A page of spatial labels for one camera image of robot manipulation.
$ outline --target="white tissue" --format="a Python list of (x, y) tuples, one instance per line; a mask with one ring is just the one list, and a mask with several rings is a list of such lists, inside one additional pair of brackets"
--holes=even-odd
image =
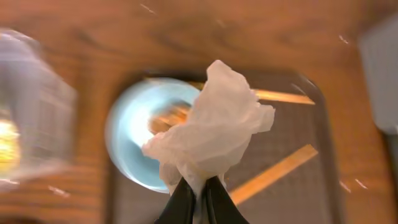
[(275, 109), (261, 105), (246, 79), (222, 61), (207, 69), (208, 81), (187, 121), (158, 133), (143, 153), (160, 162), (160, 178), (173, 194), (181, 176), (199, 196), (207, 179), (237, 164), (252, 134), (269, 131)]

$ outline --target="wooden table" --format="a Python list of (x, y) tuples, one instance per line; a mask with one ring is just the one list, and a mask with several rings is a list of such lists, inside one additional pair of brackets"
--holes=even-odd
[(104, 223), (104, 124), (120, 89), (144, 69), (204, 70), (222, 59), (239, 68), (292, 68), (313, 80), (326, 98), (349, 189), (347, 223), (396, 223), (391, 170), (356, 40), (397, 8), (393, 0), (0, 0), (0, 25), (39, 40), (45, 59), (80, 95), (73, 167), (0, 194), (0, 214)]

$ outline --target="dark tray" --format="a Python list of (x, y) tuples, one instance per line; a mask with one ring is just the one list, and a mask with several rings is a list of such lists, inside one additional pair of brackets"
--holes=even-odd
[[(315, 105), (261, 101), (275, 109), (271, 131), (253, 135), (241, 162), (226, 174), (233, 190), (283, 158), (311, 144), (319, 154), (238, 205), (251, 224), (343, 223), (340, 186), (336, 174), (328, 116), (319, 89), (305, 77), (286, 71), (239, 71), (251, 88), (307, 95)], [(157, 73), (132, 75), (125, 88), (143, 77), (174, 77), (203, 82), (203, 73)], [(159, 217), (169, 195), (153, 192), (125, 178), (113, 167), (109, 181), (108, 223), (147, 224)]]

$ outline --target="light blue bowl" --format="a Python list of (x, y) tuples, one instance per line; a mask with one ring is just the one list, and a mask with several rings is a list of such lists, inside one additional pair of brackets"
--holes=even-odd
[(109, 156), (120, 172), (150, 190), (168, 193), (159, 178), (159, 162), (141, 151), (154, 136), (149, 120), (173, 102), (192, 105), (198, 95), (196, 88), (172, 78), (146, 80), (128, 88), (113, 105), (105, 131)]

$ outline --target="wooden stick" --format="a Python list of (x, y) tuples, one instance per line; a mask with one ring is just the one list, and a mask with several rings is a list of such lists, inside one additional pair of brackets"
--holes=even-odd
[[(200, 82), (189, 82), (195, 88), (202, 90), (204, 83)], [(276, 91), (268, 91), (268, 90), (254, 90), (256, 95), (260, 100), (272, 100), (272, 101), (281, 101), (288, 103), (303, 103), (308, 105), (314, 105), (314, 101), (312, 101), (309, 97), (303, 95), (296, 95), (291, 93), (281, 93)]]
[(284, 177), (289, 172), (292, 172), (294, 169), (304, 164), (317, 154), (318, 151), (309, 144), (300, 148), (273, 167), (267, 169), (255, 178), (233, 190), (231, 192), (232, 201), (235, 203), (235, 205), (239, 205), (253, 195), (262, 191), (264, 188), (270, 186), (275, 181)]

